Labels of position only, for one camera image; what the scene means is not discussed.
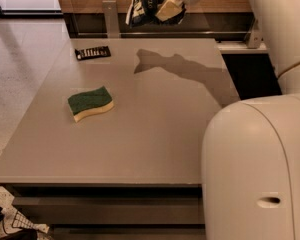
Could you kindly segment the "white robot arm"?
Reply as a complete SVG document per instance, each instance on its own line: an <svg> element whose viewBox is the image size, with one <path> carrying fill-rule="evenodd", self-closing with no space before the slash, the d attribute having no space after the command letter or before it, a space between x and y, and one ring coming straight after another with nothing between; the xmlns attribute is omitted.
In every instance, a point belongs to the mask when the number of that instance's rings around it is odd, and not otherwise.
<svg viewBox="0 0 300 240"><path fill-rule="evenodd" d="M219 111L201 158L207 240L300 240L300 0L249 0L282 93Z"/></svg>

